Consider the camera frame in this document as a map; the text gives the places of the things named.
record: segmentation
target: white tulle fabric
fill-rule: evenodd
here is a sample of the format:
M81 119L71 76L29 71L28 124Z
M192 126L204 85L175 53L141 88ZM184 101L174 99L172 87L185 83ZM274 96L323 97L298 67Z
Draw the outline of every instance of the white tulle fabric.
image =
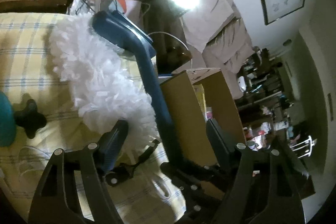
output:
M69 81L73 107L90 130L110 131L118 119L129 122L123 151L142 150L159 138L151 97L122 67L120 48L94 33L92 15L69 16L50 35L50 50L61 81Z

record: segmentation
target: blue tube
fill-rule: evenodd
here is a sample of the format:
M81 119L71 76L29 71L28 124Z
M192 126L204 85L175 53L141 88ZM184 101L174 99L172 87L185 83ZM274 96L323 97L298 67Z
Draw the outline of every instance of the blue tube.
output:
M157 129L167 157L171 163L182 165L184 161L176 129L151 61L156 54L151 38L117 11L98 12L93 16L92 26L97 34L135 55L145 91L152 97Z

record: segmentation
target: bolt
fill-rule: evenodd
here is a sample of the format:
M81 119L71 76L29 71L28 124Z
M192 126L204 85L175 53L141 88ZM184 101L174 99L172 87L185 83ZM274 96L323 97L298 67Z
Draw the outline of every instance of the bolt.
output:
M58 149L56 149L56 150L54 151L54 154L55 154L56 156L61 155L62 153L63 153L63 151L62 151L62 149L60 149L60 148L58 148Z
M97 148L97 144L96 143L90 143L87 147L90 149L90 150L92 150L92 149L95 149L95 148Z
M276 150L276 149L273 149L273 150L271 151L271 153L272 153L274 156L279 156L279 155L280 155L279 151Z
M201 210L201 206L199 206L199 205L195 205L195 206L194 206L194 210L195 210L196 212L199 212L199 211Z
M240 150L243 150L246 148L246 145L244 145L243 143L237 143L236 147Z

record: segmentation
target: cardboard divider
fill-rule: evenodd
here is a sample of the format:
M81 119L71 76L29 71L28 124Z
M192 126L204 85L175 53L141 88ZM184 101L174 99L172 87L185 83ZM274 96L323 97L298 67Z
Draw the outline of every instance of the cardboard divider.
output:
M204 114L194 93L193 84L203 85L206 104L212 107L213 117L236 142L245 143L243 127L219 69L183 71L161 84L184 156L201 166L213 165L217 163L217 159L206 135Z
M217 72L200 81L205 92L207 107L212 108L212 115L225 133L237 143L245 143L242 122L223 74Z

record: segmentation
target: yellow checkered bedding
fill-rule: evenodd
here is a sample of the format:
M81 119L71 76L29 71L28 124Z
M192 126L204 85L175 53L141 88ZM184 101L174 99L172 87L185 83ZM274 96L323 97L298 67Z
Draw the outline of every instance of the yellow checkered bedding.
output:
M48 36L59 14L0 14L0 90L14 110L22 109L33 98L39 112L47 118L47 125L34 139L28 139L23 128L17 127L15 142L0 148L0 187L15 210L28 219L30 204L48 158L57 148L65 151L82 149L95 142L100 135L91 132L71 109L68 84L60 82L53 73L52 56L48 50ZM136 62L124 60L137 85L142 81ZM181 192L160 171L167 161L160 145L151 158L136 170L133 179L112 188L109 193L125 223L173 223L185 211ZM78 177L78 192L83 215L93 219ZM157 190L164 182L164 193Z

